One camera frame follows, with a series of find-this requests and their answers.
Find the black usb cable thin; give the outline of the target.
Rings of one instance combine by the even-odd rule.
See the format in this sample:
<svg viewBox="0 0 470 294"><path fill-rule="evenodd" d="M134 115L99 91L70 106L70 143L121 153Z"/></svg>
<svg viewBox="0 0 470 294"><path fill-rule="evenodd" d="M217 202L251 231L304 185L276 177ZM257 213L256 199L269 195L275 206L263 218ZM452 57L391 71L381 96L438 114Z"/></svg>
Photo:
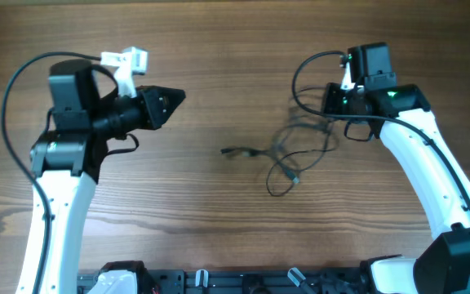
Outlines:
<svg viewBox="0 0 470 294"><path fill-rule="evenodd" d="M333 133L334 121L318 121L315 123L301 122L295 120L290 122L285 127L282 127L273 134L272 143L267 149L255 149L248 146L230 146L220 150L222 155L227 155L229 157L236 156L237 154L243 154L247 157L258 157L266 156L271 158L275 164L277 164L284 172L293 172L301 173L311 169L316 166L324 157L324 155L330 151L335 150L338 145L334 148L330 148L330 138ZM325 135L325 138L322 142L322 147L319 149L306 149L289 152L286 154L285 143L289 139L290 135L296 129L309 129L312 131L321 132ZM320 155L306 167L292 167L285 163L285 161L296 154L309 154L309 153L319 153Z"/></svg>

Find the black usb cable thick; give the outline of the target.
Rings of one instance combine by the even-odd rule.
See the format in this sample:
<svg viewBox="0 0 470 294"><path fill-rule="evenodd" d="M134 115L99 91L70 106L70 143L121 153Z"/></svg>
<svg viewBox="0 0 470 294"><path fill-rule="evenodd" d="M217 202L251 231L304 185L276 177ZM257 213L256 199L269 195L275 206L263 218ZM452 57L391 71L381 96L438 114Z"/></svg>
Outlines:
<svg viewBox="0 0 470 294"><path fill-rule="evenodd" d="M316 166L328 152L334 151L339 146L339 141L333 136L334 120L324 118L311 118L309 113L295 114L297 109L301 109L298 105L291 106L287 125L277 131L273 136L272 145L264 151L265 155L274 161L269 169L266 178L266 189L273 197L282 197L288 194L299 183L299 176L312 167ZM285 143L293 134L295 129L306 129L314 132L320 132L323 135L321 148L297 150L287 153ZM318 154L318 157L306 167L301 167L293 157L301 154ZM284 191L274 192L270 187L270 179L275 168L280 168L283 174L290 180L290 185Z"/></svg>

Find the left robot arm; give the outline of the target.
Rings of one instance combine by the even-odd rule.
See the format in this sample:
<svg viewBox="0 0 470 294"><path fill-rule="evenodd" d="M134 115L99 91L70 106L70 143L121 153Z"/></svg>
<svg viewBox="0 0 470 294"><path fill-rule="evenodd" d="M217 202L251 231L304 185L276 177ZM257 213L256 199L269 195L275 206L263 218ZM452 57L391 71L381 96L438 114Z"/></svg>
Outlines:
<svg viewBox="0 0 470 294"><path fill-rule="evenodd" d="M84 59L50 68L55 130L43 132L30 150L33 216L18 293L77 291L83 228L101 164L112 155L109 140L157 130L186 97L157 86L136 87L132 97L117 89L100 96L97 72L110 74Z"/></svg>

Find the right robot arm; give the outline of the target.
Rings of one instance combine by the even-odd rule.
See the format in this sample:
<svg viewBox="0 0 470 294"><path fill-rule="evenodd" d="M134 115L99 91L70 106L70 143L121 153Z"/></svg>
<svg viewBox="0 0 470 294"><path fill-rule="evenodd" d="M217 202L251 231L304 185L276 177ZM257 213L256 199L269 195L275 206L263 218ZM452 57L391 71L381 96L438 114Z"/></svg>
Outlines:
<svg viewBox="0 0 470 294"><path fill-rule="evenodd" d="M431 106L414 84L400 86L384 42L351 47L345 74L331 83L324 114L363 121L409 179L432 243L417 258L380 257L367 265L378 293L470 293L470 180L450 152Z"/></svg>

